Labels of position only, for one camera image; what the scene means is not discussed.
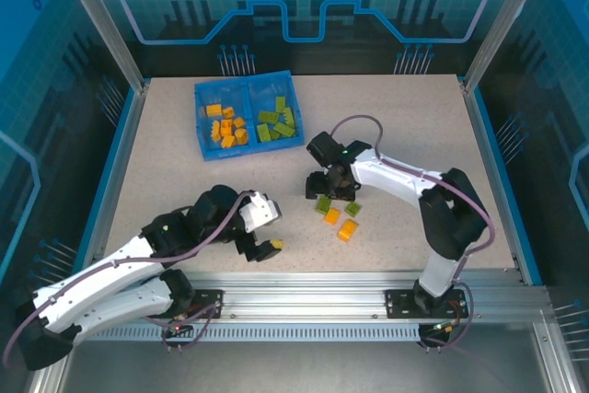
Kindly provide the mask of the aluminium frame post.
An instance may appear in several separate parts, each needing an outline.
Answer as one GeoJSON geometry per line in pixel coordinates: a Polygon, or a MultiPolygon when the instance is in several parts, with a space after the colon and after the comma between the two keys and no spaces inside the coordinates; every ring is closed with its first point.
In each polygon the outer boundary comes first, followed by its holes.
{"type": "Polygon", "coordinates": [[[527,0],[505,0],[490,31],[479,47],[463,80],[463,92],[472,95],[491,65],[497,51],[515,23],[527,0]]]}
{"type": "Polygon", "coordinates": [[[144,92],[145,81],[103,0],[79,0],[113,60],[135,93],[144,92]]]}

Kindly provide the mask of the aluminium front rail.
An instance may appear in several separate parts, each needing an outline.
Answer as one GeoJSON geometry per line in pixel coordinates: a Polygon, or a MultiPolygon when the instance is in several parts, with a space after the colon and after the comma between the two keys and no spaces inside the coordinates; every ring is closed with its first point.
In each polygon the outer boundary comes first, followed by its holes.
{"type": "MultiPolygon", "coordinates": [[[[198,289],[223,291],[223,321],[384,323],[385,292],[410,289],[417,272],[188,272],[198,289]]],[[[543,286],[521,282],[515,270],[465,271],[475,325],[553,322],[543,286]]]]}

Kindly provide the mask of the blue two-compartment plastic bin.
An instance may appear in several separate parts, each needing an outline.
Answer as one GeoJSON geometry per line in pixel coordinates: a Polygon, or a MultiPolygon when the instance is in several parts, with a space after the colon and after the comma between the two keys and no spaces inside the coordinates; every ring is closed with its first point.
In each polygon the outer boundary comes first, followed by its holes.
{"type": "Polygon", "coordinates": [[[293,77],[288,71],[279,71],[262,75],[250,75],[231,79],[211,81],[197,84],[194,87],[195,99],[195,132],[206,161],[220,160],[235,156],[245,156],[272,150],[297,147],[305,141],[304,126],[301,110],[295,93],[293,77]],[[286,107],[290,107],[294,114],[296,133],[291,138],[280,137],[269,143],[260,143],[256,127],[261,124],[258,115],[261,110],[275,111],[275,98],[286,97],[286,107]],[[235,111],[230,132],[223,132],[219,143],[211,140],[213,121],[222,121],[224,115],[209,118],[206,106],[220,103],[224,108],[232,107],[235,111]],[[248,131],[248,143],[223,149],[221,141],[224,136],[234,135],[237,129],[234,119],[241,117],[245,120],[248,131]]]}

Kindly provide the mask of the small connector with LED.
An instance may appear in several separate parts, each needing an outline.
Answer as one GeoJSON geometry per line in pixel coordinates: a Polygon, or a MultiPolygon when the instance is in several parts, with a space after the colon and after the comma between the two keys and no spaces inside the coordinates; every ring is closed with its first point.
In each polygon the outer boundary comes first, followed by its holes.
{"type": "Polygon", "coordinates": [[[188,338],[193,332],[193,326],[191,324],[178,325],[173,321],[168,323],[168,327],[164,331],[164,338],[166,340],[188,338]]]}
{"type": "Polygon", "coordinates": [[[459,322],[455,319],[453,320],[449,320],[446,322],[442,322],[442,323],[437,323],[432,325],[432,327],[430,329],[428,329],[427,333],[428,334],[440,334],[440,333],[451,333],[454,328],[456,327],[456,325],[458,325],[459,322]]]}

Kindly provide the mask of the blue table border strip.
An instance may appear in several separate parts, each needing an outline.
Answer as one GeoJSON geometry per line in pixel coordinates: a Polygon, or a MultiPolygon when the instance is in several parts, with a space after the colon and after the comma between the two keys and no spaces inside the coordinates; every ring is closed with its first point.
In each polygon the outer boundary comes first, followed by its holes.
{"type": "Polygon", "coordinates": [[[105,198],[105,194],[107,191],[107,185],[109,184],[109,180],[111,177],[111,173],[114,167],[115,157],[119,151],[119,147],[121,145],[121,139],[123,135],[123,131],[125,129],[126,123],[128,121],[129,113],[131,110],[131,106],[134,103],[135,92],[132,88],[129,89],[125,100],[123,101],[121,116],[119,118],[119,123],[117,124],[115,134],[113,136],[112,142],[110,144],[110,150],[106,159],[105,166],[103,168],[100,181],[98,183],[97,191],[95,194],[95,198],[93,200],[87,224],[84,229],[80,245],[78,247],[77,254],[75,256],[75,261],[73,265],[73,271],[78,272],[84,266],[84,261],[87,256],[87,253],[90,248],[90,242],[92,235],[96,229],[96,225],[98,222],[98,215],[105,198]]]}
{"type": "Polygon", "coordinates": [[[519,210],[517,201],[515,199],[513,187],[512,187],[511,181],[509,179],[507,168],[506,168],[505,162],[504,162],[502,154],[501,154],[499,142],[497,141],[495,131],[494,131],[492,124],[491,124],[491,118],[490,118],[489,112],[488,112],[487,107],[485,105],[483,96],[479,92],[478,88],[475,89],[473,96],[476,98],[476,100],[478,102],[479,110],[481,111],[481,114],[482,114],[483,120],[484,120],[484,124],[486,126],[486,131],[489,135],[489,138],[491,139],[491,147],[493,150],[493,154],[495,155],[495,158],[496,158],[496,163],[497,163],[499,173],[501,176],[501,180],[502,180],[502,186],[503,186],[503,189],[506,193],[509,207],[512,212],[512,217],[514,219],[514,224],[517,229],[519,240],[521,243],[521,250],[522,250],[521,261],[524,261],[526,264],[528,275],[529,275],[529,280],[530,280],[529,285],[541,286],[544,284],[544,281],[541,277],[539,268],[537,266],[537,261],[536,261],[534,251],[531,247],[531,243],[528,238],[528,234],[525,230],[525,225],[524,225],[524,221],[523,221],[523,218],[521,215],[521,211],[519,210]]]}

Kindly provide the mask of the grey metal shelf panel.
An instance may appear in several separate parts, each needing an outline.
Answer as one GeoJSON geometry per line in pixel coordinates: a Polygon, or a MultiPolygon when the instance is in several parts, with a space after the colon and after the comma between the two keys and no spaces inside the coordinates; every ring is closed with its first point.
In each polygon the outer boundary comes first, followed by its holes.
{"type": "Polygon", "coordinates": [[[525,331],[490,329],[460,347],[407,342],[154,342],[82,345],[60,393],[565,393],[525,331]]]}

